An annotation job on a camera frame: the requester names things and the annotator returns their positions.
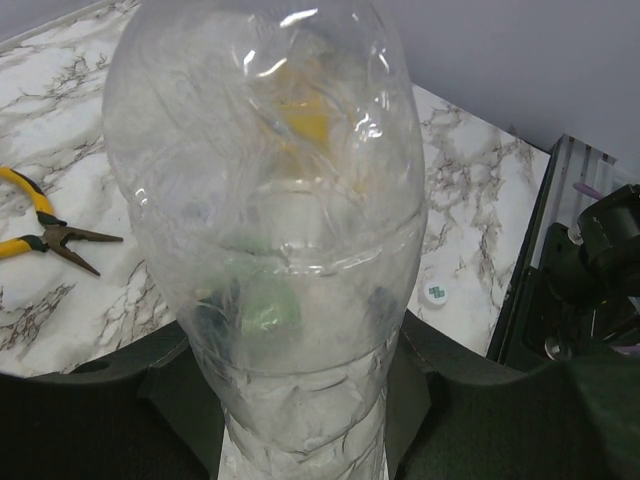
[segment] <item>white marble surface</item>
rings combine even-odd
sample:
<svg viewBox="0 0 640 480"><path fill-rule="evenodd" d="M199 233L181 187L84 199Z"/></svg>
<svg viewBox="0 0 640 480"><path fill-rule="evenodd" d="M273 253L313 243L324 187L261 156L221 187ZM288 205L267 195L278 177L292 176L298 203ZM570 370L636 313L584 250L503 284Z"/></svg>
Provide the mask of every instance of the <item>white marble surface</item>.
<svg viewBox="0 0 640 480"><path fill-rule="evenodd" d="M60 217L124 237L72 246L94 278L54 254L0 264L0 370L68 371L172 320L130 233L107 165L102 86L137 2L125 1L0 50L0 155L41 185ZM425 90L415 88L431 213L417 290L450 292L440 310L411 310L484 353L548 156ZM0 238L39 233L28 198L0 184Z"/></svg>

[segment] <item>black machine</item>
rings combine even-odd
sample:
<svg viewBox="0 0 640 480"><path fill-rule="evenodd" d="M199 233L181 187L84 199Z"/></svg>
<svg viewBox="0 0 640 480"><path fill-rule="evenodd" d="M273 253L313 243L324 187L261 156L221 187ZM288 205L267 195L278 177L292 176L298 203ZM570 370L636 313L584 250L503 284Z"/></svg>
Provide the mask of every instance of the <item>black machine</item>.
<svg viewBox="0 0 640 480"><path fill-rule="evenodd" d="M554 148L489 358L526 371L640 353L640 185L609 182L609 195L587 190L594 199L579 188L611 164L571 137Z"/></svg>
<svg viewBox="0 0 640 480"><path fill-rule="evenodd" d="M554 149L489 358L406 313L389 372L392 479L640 478L640 360L624 350L640 191L569 202L575 225L563 223L569 173L589 174L569 162L580 145ZM0 392L2 478L217 478L222 410L175 322L67 375L0 376Z"/></svg>

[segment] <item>pliers jaw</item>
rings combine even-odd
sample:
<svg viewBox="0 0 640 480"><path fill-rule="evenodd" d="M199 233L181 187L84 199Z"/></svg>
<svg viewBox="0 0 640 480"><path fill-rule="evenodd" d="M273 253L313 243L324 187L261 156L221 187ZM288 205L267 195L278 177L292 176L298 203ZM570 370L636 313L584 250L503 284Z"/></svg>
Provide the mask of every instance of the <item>pliers jaw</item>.
<svg viewBox="0 0 640 480"><path fill-rule="evenodd" d="M45 225L45 232L44 235L42 235L42 239L52 252L57 253L61 257L66 258L70 262L75 263L79 267L88 270L98 277L100 276L100 272L93 268L80 255L69 250L67 248L67 242L70 240L86 240L88 242L122 242L121 237L114 237L113 235L105 235L103 233L68 227L66 224Z"/></svg>

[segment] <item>white wall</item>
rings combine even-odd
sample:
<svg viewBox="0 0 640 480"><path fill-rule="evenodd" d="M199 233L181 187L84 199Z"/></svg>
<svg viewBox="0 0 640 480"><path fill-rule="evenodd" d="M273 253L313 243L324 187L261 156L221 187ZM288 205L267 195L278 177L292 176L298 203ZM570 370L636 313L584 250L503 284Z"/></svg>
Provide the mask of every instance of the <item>white wall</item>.
<svg viewBox="0 0 640 480"><path fill-rule="evenodd" d="M98 0L0 0L0 42Z"/></svg>
<svg viewBox="0 0 640 480"><path fill-rule="evenodd" d="M413 80L543 148L563 132L640 173L640 0L384 0Z"/></svg>

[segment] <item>green object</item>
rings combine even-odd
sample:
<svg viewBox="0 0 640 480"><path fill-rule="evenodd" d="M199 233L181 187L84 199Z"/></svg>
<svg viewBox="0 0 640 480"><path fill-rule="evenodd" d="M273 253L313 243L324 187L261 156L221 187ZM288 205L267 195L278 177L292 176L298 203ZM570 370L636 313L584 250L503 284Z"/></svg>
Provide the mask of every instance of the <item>green object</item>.
<svg viewBox="0 0 640 480"><path fill-rule="evenodd" d="M429 293L436 298L444 297L444 290L440 290L440 287L431 287Z"/></svg>
<svg viewBox="0 0 640 480"><path fill-rule="evenodd" d="M243 335L300 325L300 302L284 280L258 278L245 288L241 306Z"/></svg>

